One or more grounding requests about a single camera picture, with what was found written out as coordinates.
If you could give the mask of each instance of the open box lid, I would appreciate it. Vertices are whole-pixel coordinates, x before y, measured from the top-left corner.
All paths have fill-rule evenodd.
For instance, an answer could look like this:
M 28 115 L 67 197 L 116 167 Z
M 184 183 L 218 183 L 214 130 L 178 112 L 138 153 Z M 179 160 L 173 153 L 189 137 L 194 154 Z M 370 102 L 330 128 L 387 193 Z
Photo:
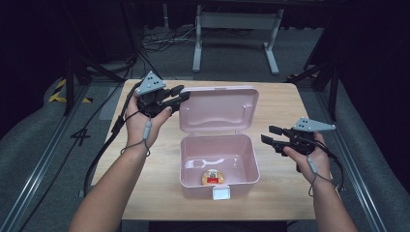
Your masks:
M 182 131 L 243 131 L 250 127 L 259 93 L 249 85 L 190 87 L 190 99 L 181 103 Z

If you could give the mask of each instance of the wooden table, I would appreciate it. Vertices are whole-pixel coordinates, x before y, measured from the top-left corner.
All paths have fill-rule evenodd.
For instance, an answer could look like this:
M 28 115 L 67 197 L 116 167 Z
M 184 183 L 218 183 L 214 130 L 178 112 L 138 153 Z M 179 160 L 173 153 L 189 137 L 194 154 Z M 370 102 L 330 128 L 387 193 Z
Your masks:
M 123 88 L 115 122 L 131 87 L 139 80 L 128 80 Z M 247 134 L 253 143 L 260 170 L 260 180 L 249 194 L 229 200 L 187 199 L 180 183 L 180 141 L 186 133 L 180 130 L 179 115 L 175 112 L 162 126 L 160 135 L 150 149 L 141 176 L 132 193 L 123 219 L 142 220 L 291 220 L 314 219 L 309 183 L 296 171 L 291 158 L 282 157 L 260 141 L 260 134 L 274 139 L 288 140 L 268 132 L 275 125 L 290 128 L 300 117 L 307 117 L 298 90 L 293 84 L 167 80 L 166 88 L 177 85 L 232 86 L 252 85 L 259 92 L 253 122 Z M 94 185 L 118 158 L 125 146 L 127 129 L 123 127 L 97 166 Z

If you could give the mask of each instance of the gray mounting plate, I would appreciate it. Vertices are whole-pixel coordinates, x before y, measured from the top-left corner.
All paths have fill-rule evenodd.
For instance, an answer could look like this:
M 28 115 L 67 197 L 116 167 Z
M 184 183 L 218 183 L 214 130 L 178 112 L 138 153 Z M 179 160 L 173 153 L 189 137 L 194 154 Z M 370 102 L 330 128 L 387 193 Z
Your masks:
M 157 77 L 153 72 L 149 72 L 144 80 L 142 80 L 141 85 L 136 88 L 135 92 L 138 96 L 159 90 L 166 86 L 165 81 Z
M 320 123 L 305 117 L 301 117 L 295 126 L 293 126 L 293 130 L 306 132 L 331 131 L 335 129 L 335 125 Z

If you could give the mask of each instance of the box latch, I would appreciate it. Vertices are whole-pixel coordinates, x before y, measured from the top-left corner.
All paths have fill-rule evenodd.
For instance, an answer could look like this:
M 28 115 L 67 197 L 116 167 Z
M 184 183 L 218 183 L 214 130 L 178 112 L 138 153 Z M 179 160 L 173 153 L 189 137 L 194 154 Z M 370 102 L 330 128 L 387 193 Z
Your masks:
M 212 195 L 214 200 L 228 200 L 230 199 L 230 187 L 227 185 L 214 186 Z

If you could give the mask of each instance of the pink box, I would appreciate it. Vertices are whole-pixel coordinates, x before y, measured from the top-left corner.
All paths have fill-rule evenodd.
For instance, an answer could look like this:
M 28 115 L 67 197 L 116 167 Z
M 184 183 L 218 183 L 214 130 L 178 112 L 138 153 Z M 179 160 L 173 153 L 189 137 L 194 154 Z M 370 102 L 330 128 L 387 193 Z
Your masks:
M 242 134 L 252 121 L 258 92 L 251 86 L 192 87 L 181 103 L 180 181 L 187 198 L 229 199 L 246 195 L 260 173 L 250 138 Z M 209 169 L 223 174 L 223 184 L 204 186 Z

